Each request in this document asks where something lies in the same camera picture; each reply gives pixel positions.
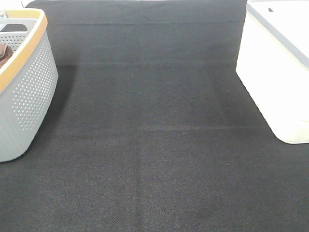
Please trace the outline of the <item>brown towel inside basket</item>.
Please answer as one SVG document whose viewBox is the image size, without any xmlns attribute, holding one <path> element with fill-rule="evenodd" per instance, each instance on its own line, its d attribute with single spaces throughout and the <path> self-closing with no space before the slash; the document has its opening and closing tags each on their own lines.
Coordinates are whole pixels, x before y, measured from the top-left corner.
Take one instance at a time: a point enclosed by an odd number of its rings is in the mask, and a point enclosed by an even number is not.
<svg viewBox="0 0 309 232">
<path fill-rule="evenodd" d="M 9 60 L 12 56 L 11 49 L 7 44 L 0 44 L 0 68 Z"/>
</svg>

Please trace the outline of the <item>black fabric table mat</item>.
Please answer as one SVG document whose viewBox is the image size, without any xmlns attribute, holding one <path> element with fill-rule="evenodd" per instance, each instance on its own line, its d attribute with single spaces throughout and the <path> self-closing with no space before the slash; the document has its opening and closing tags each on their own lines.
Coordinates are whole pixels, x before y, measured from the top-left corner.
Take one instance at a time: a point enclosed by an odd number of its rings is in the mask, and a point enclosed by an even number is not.
<svg viewBox="0 0 309 232">
<path fill-rule="evenodd" d="M 58 70 L 3 232 L 306 232 L 309 146 L 235 72 L 244 0 L 37 0 Z"/>
</svg>

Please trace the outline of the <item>white storage box grey lid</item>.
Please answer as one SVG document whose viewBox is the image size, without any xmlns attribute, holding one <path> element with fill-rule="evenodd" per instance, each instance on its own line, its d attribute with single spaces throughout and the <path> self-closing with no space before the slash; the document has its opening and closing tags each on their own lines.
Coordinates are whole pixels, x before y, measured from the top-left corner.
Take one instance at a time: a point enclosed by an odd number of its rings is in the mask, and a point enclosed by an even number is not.
<svg viewBox="0 0 309 232">
<path fill-rule="evenodd" d="M 308 1 L 248 1 L 236 73 L 279 140 L 307 143 Z"/>
</svg>

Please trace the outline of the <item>grey perforated laundry basket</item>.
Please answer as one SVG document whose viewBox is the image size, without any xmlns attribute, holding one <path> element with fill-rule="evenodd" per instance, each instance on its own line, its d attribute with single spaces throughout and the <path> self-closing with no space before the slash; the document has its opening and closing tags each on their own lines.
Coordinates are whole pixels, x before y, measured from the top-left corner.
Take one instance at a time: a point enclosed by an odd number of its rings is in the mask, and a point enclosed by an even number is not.
<svg viewBox="0 0 309 232">
<path fill-rule="evenodd" d="M 43 10 L 2 9 L 0 23 L 26 27 L 0 33 L 11 53 L 0 69 L 0 160 L 6 162 L 28 150 L 52 101 L 58 72 Z"/>
</svg>

